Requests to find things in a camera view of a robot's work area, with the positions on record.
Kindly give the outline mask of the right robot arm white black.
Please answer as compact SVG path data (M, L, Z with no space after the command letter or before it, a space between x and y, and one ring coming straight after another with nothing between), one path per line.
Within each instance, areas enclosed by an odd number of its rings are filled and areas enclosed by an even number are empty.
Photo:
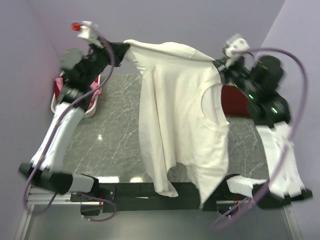
M224 114L253 121L264 148L269 178L228 175L226 183L219 187L221 197L230 200L240 194L252 198L263 210L312 198L313 193L304 186L296 165L292 136L297 127L292 124L288 102L277 92L285 74L282 62L263 55L247 69L243 56L230 66L227 61L226 57L213 61L224 85Z

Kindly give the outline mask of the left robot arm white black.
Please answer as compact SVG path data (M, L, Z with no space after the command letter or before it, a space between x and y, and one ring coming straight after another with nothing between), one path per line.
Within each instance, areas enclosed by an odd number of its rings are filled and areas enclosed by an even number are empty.
M95 44L89 47L88 55L83 55L78 48L64 52L60 61L63 88L51 125L30 163L21 163L18 171L38 188L60 195L82 192L88 201L94 201L100 195L97 178L62 171L69 142L93 96L90 85L112 63L104 47Z

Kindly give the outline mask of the cream white t-shirt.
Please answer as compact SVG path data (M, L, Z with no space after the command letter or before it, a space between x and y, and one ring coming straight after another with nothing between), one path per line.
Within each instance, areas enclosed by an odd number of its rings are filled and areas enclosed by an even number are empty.
M154 190L178 196L168 172L179 163L204 205L229 169L229 122L213 58L176 42L126 43L130 47L125 58L142 77L138 136Z

